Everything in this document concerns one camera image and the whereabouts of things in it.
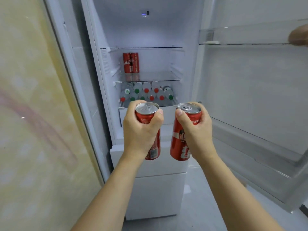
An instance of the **plastic bottle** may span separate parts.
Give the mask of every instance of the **plastic bottle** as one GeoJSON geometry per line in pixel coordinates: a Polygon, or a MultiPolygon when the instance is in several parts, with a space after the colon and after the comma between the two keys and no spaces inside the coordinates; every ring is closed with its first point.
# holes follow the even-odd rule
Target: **plastic bottle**
{"type": "Polygon", "coordinates": [[[136,94],[138,94],[140,91],[142,91],[142,82],[136,82],[134,85],[134,91],[136,94]]]}
{"type": "Polygon", "coordinates": [[[126,101],[126,100],[128,100],[129,99],[129,94],[126,94],[125,93],[125,90],[122,90],[121,91],[121,94],[120,94],[120,101],[121,102],[124,102],[124,101],[126,101]]]}
{"type": "Polygon", "coordinates": [[[142,85],[142,89],[145,93],[148,93],[151,90],[151,83],[150,82],[144,82],[142,85]]]}
{"type": "Polygon", "coordinates": [[[165,93],[165,97],[168,98],[169,100],[173,100],[174,94],[173,94],[171,87],[164,86],[163,90],[164,90],[164,93],[165,93]]]}
{"type": "Polygon", "coordinates": [[[164,100],[165,99],[165,93],[164,90],[162,88],[159,89],[159,92],[156,93],[156,96],[160,99],[160,100],[164,100]]]}
{"type": "Polygon", "coordinates": [[[155,93],[158,93],[159,92],[159,89],[160,89],[160,85],[157,81],[153,81],[152,82],[152,90],[155,92],[155,93]]]}
{"type": "Polygon", "coordinates": [[[138,100],[138,94],[136,94],[135,92],[132,91],[129,94],[129,98],[130,98],[131,101],[138,100]]]}
{"type": "Polygon", "coordinates": [[[134,90],[134,83],[133,82],[128,82],[124,86],[124,92],[125,94],[129,94],[134,90]]]}
{"type": "Polygon", "coordinates": [[[153,90],[150,90],[148,92],[148,97],[149,97],[150,101],[153,101],[156,97],[156,93],[153,90]]]}
{"type": "Polygon", "coordinates": [[[146,98],[148,97],[148,94],[145,93],[143,90],[141,90],[141,91],[138,93],[138,96],[139,96],[139,99],[140,99],[140,100],[146,100],[146,98]]]}

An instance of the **silver can top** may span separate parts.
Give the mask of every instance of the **silver can top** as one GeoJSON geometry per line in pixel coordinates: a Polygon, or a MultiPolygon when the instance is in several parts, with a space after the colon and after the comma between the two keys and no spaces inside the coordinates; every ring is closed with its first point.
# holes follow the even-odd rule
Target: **silver can top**
{"type": "Polygon", "coordinates": [[[176,107],[177,109],[181,109],[186,113],[199,113],[201,112],[201,108],[198,105],[191,103],[180,103],[176,107]]]}
{"type": "Polygon", "coordinates": [[[138,104],[135,108],[135,111],[140,114],[152,114],[159,109],[159,105],[153,102],[144,102],[138,104]]]}

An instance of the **open refrigerator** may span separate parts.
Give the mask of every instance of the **open refrigerator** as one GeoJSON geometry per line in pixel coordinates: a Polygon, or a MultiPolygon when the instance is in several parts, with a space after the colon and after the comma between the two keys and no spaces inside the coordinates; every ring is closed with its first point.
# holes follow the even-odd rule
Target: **open refrigerator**
{"type": "Polygon", "coordinates": [[[123,153],[127,82],[158,81],[161,155],[145,160],[126,219],[178,214],[189,161],[170,142],[176,105],[202,102],[214,144],[234,174],[287,211],[308,197],[308,49],[289,33],[308,23],[306,0],[82,0],[113,147],[123,153]],[[125,74],[123,53],[139,54],[125,74]]]}

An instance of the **can rim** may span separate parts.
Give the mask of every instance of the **can rim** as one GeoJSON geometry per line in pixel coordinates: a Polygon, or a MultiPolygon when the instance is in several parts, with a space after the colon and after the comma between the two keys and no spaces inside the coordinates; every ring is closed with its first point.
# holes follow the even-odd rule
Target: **can rim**
{"type": "Polygon", "coordinates": [[[153,106],[156,106],[156,107],[157,107],[157,110],[159,109],[159,105],[156,104],[156,103],[154,103],[154,102],[142,102],[142,103],[140,103],[140,104],[138,104],[138,105],[136,106],[135,111],[136,111],[137,113],[139,113],[139,114],[142,114],[142,115],[150,115],[150,114],[153,114],[153,113],[155,113],[155,112],[157,111],[157,110],[155,110],[154,112],[151,112],[151,113],[140,113],[140,112],[138,112],[138,111],[137,111],[137,108],[140,107],[141,105],[144,105],[144,104],[153,105],[153,106]]]}
{"type": "Polygon", "coordinates": [[[176,109],[181,109],[181,110],[183,110],[184,112],[189,113],[189,114],[197,114],[197,113],[200,113],[200,112],[201,112],[201,108],[200,108],[198,105],[195,105],[195,104],[192,104],[192,103],[180,103],[180,104],[177,105],[176,109]],[[185,109],[183,109],[183,107],[182,107],[182,106],[184,106],[184,105],[187,105],[187,106],[190,106],[190,107],[192,107],[192,108],[195,108],[195,109],[197,109],[198,112],[192,111],[192,109],[190,109],[190,110],[185,110],[185,109]]]}

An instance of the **white floor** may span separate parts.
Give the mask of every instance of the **white floor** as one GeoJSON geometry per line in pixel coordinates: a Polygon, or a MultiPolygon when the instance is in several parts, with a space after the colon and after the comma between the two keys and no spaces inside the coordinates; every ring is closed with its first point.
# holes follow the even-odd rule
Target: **white floor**
{"type": "MultiPolygon", "coordinates": [[[[251,187],[248,190],[286,231],[308,230],[308,218],[296,209],[287,213],[251,187]]],[[[200,166],[190,159],[180,214],[138,221],[125,221],[123,231],[226,231],[210,187],[200,166]]]]}

